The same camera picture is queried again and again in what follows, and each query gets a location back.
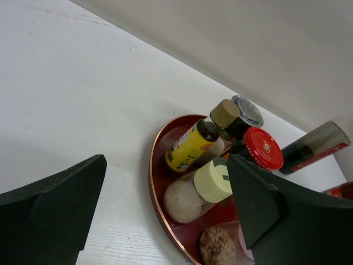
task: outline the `red tray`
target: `red tray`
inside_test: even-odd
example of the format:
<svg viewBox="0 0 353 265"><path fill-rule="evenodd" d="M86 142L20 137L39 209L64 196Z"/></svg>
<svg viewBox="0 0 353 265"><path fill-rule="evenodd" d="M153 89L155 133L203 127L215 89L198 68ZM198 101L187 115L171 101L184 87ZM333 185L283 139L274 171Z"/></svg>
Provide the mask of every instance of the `red tray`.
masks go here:
<svg viewBox="0 0 353 265"><path fill-rule="evenodd" d="M213 225L223 222L238 221L235 204L231 207L216 205L201 218L189 223L179 224L173 221L163 206L163 192L176 177L169 176L161 164L161 157L190 127L203 115L185 115L171 120L159 131L151 151L149 161L149 193L154 211L165 233L177 249L193 264L203 264L199 253L199 239L202 232ZM184 173L197 169L195 164Z"/></svg>

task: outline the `table surface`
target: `table surface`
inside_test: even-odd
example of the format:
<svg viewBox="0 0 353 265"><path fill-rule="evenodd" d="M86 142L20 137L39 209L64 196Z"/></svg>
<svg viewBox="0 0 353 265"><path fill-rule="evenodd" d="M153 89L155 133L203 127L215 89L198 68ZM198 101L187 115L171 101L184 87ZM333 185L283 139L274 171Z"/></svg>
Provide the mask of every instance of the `table surface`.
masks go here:
<svg viewBox="0 0 353 265"><path fill-rule="evenodd" d="M77 264L187 263L149 199L152 142L168 120L207 114L234 92L68 0L0 0L0 12L0 193L102 153ZM304 134L260 111L281 146ZM317 191L345 182L333 157L289 179Z"/></svg>

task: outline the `tray rim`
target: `tray rim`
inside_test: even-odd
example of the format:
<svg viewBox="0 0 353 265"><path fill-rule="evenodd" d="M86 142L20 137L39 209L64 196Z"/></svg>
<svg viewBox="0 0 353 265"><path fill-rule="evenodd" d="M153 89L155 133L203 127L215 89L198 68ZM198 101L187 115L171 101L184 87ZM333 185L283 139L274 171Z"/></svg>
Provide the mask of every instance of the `tray rim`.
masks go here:
<svg viewBox="0 0 353 265"><path fill-rule="evenodd" d="M174 242L173 243L176 243L178 244L178 249L179 251L182 251L184 256L186 256L186 258L189 259L190 262L194 263L195 265L202 265L201 263L199 263L186 249L185 247L183 246L183 244L179 241L179 239L176 237L176 235L174 234L172 228L169 226L163 212L162 212L162 209L161 209L161 206L159 205L158 203L158 200L157 200L157 196L156 196L156 191L154 189L154 184L153 184L153 175L152 175L152 158L153 158L153 151L154 151L154 148L156 146L156 143L157 143L157 140L160 136L160 134L162 133L162 131L165 129L165 127L167 127L170 123L174 122L175 120L177 119L180 119L180 118L184 118L184 117L187 117L187 116L199 116L201 119L202 118L206 118L207 116L205 115L202 115L202 114L186 114L186 115L181 115L181 116L178 116L170 121L168 121L161 129L160 131L158 132L156 138L154 139L154 142L153 142L153 145L152 145L152 149L151 149L151 154L150 154L150 157L149 157L149 177L148 177L148 180L149 180L149 193L151 195L151 199L153 200L152 204L153 204L153 208L154 208L154 211L156 211L156 208L159 212L159 215L160 217L162 218L164 224L161 224L161 226L163 227L163 230L165 231L165 228L168 230L169 232L169 235L174 239Z"/></svg>

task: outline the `wall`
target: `wall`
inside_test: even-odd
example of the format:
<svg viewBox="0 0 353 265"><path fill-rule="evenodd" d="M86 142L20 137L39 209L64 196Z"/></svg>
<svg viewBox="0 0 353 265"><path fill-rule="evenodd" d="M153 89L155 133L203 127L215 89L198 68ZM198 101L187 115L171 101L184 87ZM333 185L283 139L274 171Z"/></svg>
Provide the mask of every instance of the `wall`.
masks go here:
<svg viewBox="0 0 353 265"><path fill-rule="evenodd" d="M303 130L353 113L351 0L73 1Z"/></svg>

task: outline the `seasoning container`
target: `seasoning container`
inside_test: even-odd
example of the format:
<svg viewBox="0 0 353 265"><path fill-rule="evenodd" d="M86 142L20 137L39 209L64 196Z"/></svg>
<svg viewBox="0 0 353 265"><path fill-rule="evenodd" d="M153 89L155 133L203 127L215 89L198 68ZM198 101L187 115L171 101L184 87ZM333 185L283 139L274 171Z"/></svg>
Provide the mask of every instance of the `seasoning container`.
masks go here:
<svg viewBox="0 0 353 265"><path fill-rule="evenodd" d="M351 145L353 116L337 116L282 149L288 175Z"/></svg>
<svg viewBox="0 0 353 265"><path fill-rule="evenodd" d="M264 119L259 109L248 99L234 96L232 102L239 109L239 117L230 126L220 131L218 140L196 161L198 165L204 165L214 157L224 154L230 148L232 141L242 139L250 127L260 128L264 125Z"/></svg>
<svg viewBox="0 0 353 265"><path fill-rule="evenodd" d="M343 183L337 187L327 189L322 193L337 198L345 198L348 200L353 200L353 182Z"/></svg>
<svg viewBox="0 0 353 265"><path fill-rule="evenodd" d="M243 251L239 222L228 222L206 229L200 238L200 253L205 265L253 265Z"/></svg>
<svg viewBox="0 0 353 265"><path fill-rule="evenodd" d="M163 194L163 204L174 221L187 224L232 194L227 161L217 157L174 181Z"/></svg>
<svg viewBox="0 0 353 265"><path fill-rule="evenodd" d="M261 128L248 129L242 139L232 142L229 154L237 154L268 171L278 170L283 165L283 155L277 142Z"/></svg>
<svg viewBox="0 0 353 265"><path fill-rule="evenodd" d="M224 99L209 117L200 119L165 153L162 157L164 167L171 173L184 172L217 141L219 131L238 117L237 106Z"/></svg>

